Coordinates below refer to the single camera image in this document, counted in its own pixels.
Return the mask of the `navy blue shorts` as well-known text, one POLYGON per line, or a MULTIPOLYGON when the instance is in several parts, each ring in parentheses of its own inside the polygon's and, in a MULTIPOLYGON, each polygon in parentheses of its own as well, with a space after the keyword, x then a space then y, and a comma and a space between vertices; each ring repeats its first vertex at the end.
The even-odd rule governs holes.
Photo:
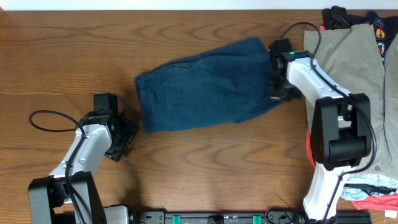
POLYGON ((146 133, 241 123, 279 105, 267 84, 273 73, 258 38, 165 63, 136 77, 146 133))

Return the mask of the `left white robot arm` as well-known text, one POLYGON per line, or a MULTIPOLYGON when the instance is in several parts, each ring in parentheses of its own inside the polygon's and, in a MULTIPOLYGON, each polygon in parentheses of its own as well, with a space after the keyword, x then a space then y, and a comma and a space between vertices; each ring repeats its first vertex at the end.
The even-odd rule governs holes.
POLYGON ((33 223, 129 223, 125 205, 104 207, 94 178, 104 157, 119 161, 139 130, 117 112, 92 111, 75 122, 75 139, 49 176, 28 188, 33 223))

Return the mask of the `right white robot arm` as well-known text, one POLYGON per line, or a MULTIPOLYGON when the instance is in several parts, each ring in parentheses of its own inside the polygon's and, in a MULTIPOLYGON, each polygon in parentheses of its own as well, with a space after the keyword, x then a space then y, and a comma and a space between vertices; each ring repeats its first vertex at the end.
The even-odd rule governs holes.
POLYGON ((304 96, 314 108, 310 149, 315 173, 295 222, 336 223, 336 204, 348 176, 374 149, 370 100, 337 84, 310 52, 273 50, 271 60, 269 97, 289 101, 304 96))

